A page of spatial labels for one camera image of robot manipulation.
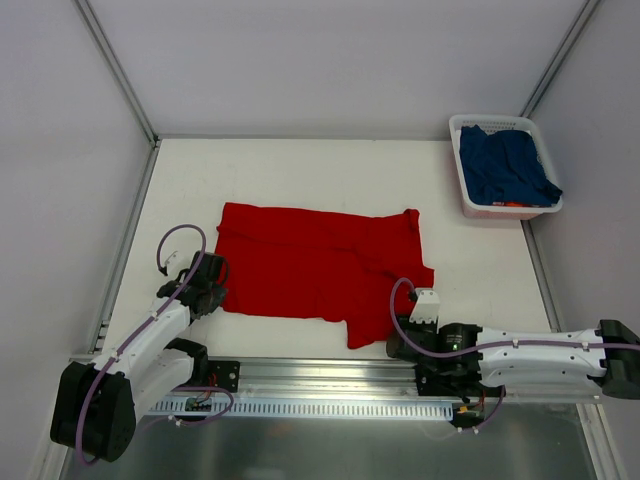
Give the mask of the red t shirt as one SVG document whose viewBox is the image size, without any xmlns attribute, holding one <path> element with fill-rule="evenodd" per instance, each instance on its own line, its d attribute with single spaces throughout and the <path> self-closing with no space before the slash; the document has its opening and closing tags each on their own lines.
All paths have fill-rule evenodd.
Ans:
<svg viewBox="0 0 640 480">
<path fill-rule="evenodd" d="M 230 268 L 225 311 L 343 322 L 352 350 L 390 336 L 398 279 L 435 284 L 416 209 L 367 217 L 228 202 L 217 232 Z"/>
</svg>

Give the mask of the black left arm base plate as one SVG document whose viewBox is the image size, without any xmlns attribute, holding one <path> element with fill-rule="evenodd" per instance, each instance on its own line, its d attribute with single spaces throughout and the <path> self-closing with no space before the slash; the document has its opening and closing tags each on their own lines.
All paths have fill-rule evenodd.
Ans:
<svg viewBox="0 0 640 480">
<path fill-rule="evenodd" d="M 204 385 L 222 388 L 230 393 L 238 391 L 241 363 L 232 360 L 209 360 L 205 369 Z"/>
</svg>

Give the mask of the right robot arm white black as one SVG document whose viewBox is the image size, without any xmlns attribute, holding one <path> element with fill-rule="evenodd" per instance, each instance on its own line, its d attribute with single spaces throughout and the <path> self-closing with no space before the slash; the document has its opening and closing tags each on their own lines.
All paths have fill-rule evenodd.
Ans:
<svg viewBox="0 0 640 480">
<path fill-rule="evenodd" d="M 386 353 L 413 364 L 421 396 L 469 402 L 509 388 L 595 386 L 607 397 L 639 397 L 639 337 L 618 320 L 602 320 L 594 329 L 531 334 L 401 317 Z"/>
</svg>

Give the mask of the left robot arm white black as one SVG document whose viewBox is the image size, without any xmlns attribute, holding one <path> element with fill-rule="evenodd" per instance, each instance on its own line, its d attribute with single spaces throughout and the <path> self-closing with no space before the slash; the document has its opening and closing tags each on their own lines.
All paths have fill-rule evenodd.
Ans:
<svg viewBox="0 0 640 480">
<path fill-rule="evenodd" d="M 60 377 L 51 440 L 113 462 L 138 422 L 173 390 L 211 391 L 216 375 L 206 346 L 181 335 L 223 303 L 228 275 L 224 257 L 195 253 L 190 268 L 159 288 L 145 318 L 118 345 L 87 363 L 71 362 Z"/>
</svg>

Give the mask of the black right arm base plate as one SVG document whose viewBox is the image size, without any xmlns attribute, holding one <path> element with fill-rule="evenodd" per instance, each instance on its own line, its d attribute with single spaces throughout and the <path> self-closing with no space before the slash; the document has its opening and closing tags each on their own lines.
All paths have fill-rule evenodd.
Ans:
<svg viewBox="0 0 640 480">
<path fill-rule="evenodd" d="M 501 393 L 500 387 L 481 384 L 478 372 L 462 372 L 458 375 L 452 372 L 436 372 L 424 365 L 415 365 L 414 374 L 419 396 L 456 397 L 463 403 L 469 403 L 472 398 L 498 398 Z"/>
</svg>

